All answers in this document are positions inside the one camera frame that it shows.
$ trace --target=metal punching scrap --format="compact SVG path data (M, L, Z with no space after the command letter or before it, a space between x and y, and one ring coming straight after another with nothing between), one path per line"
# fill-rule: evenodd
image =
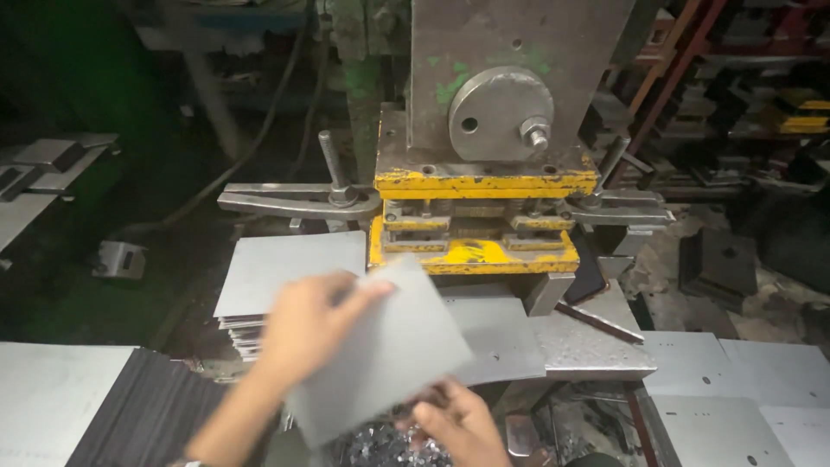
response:
M419 450L410 450L417 426L404 433L392 422L373 422L344 435L337 443L339 467L448 467L450 455L429 439Z

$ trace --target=circular metal plate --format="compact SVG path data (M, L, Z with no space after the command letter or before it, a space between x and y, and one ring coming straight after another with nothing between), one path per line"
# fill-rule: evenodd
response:
M554 98L538 76L518 66L482 71L452 100L452 147L464 160L525 160L534 150L519 127L532 116L554 119Z

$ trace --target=hand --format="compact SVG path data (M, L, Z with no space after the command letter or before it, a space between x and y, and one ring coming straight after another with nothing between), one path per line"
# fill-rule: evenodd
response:
M357 276L338 271L288 283L276 298L262 336L262 352L251 370L294 385L323 366L364 311L392 292L385 281L356 288ZM352 290L340 305L332 301Z
M437 389L448 399L446 408L418 402L413 408L413 421L447 448L453 465L510 467L487 404L455 380L439 383Z

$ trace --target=human hand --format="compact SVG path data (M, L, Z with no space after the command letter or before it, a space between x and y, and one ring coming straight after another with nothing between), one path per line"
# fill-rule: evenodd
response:
M436 389L446 397L446 406L418 402L410 421L443 444L456 467L510 467L487 404L454 379L439 383Z
M386 281L355 287L356 280L352 273L337 271L286 284L271 306L262 351L251 371L293 386L323 366L361 314L394 289ZM349 290L338 306L332 305Z

